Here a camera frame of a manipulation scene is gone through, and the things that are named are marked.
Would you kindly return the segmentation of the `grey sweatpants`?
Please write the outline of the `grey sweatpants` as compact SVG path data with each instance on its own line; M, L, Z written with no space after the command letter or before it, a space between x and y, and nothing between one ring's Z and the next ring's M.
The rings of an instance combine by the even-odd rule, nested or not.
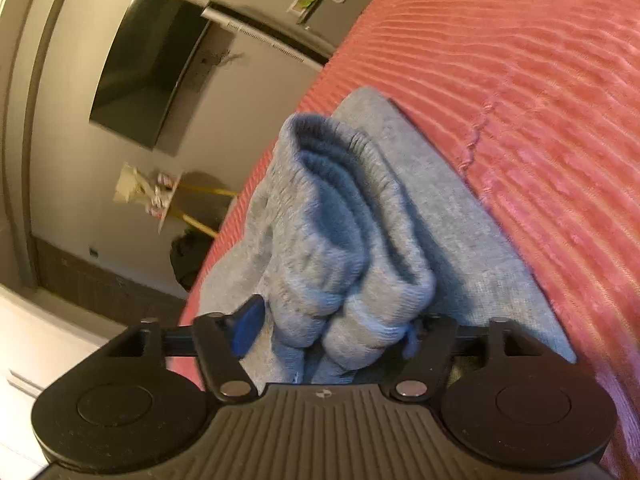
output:
M533 275L409 119L371 88L283 124L241 239L208 272L200 312L252 295L266 318L242 367L257 387L348 384L419 347L418 317L512 318L574 361Z

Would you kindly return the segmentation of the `white wardrobe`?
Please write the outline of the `white wardrobe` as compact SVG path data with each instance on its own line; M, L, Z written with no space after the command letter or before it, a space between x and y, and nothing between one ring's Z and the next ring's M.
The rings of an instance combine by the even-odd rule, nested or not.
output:
M36 397L124 326L44 289L1 289L1 477L29 479L47 461L30 422Z

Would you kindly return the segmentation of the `black bag on floor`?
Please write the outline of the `black bag on floor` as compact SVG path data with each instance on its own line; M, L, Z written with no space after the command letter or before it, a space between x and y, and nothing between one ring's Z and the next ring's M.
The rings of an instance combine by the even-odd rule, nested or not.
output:
M194 286L213 244L213 237L191 229L185 230L172 240L170 264L177 283L186 292L190 292Z

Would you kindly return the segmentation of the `cream wrapped flower bouquet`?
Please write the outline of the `cream wrapped flower bouquet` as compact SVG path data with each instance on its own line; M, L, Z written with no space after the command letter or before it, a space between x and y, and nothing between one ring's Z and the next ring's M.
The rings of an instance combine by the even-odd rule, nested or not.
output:
M162 172L144 174L125 164L115 186L113 202L142 206L147 214L162 218L169 209L175 179Z

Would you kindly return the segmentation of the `round yellow-legged side table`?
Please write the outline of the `round yellow-legged side table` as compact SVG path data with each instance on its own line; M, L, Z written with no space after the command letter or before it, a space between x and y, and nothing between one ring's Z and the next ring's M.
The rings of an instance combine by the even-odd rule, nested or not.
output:
M214 240L240 193L204 171L185 171L169 177L168 182L164 208L157 216L157 233L174 219Z

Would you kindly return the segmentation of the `red ribbed bedspread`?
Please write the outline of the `red ribbed bedspread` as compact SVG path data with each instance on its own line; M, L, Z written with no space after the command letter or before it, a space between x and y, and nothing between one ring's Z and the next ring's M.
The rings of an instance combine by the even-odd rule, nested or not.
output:
M637 478L639 0L372 0L294 115L329 117L360 88L409 119L510 240L575 352L567 361L614 402L605 469ZM204 278L241 239L274 145L186 321L205 314Z

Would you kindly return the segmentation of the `black wall television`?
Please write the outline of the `black wall television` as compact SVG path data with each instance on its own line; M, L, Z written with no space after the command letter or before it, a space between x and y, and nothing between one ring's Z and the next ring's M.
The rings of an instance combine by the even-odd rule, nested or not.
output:
M154 148L207 32L202 13L189 0L131 0L103 66L90 120Z

